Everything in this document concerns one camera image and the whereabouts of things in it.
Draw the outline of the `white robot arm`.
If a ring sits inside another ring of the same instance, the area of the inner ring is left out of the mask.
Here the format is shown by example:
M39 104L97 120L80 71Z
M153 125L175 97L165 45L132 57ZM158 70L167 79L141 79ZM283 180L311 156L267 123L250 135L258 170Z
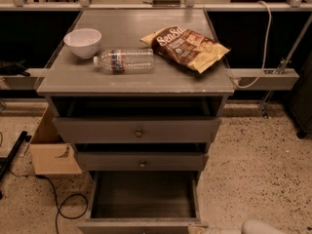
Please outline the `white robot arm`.
M200 234L286 234L274 226L256 219L243 222L240 229L206 228Z

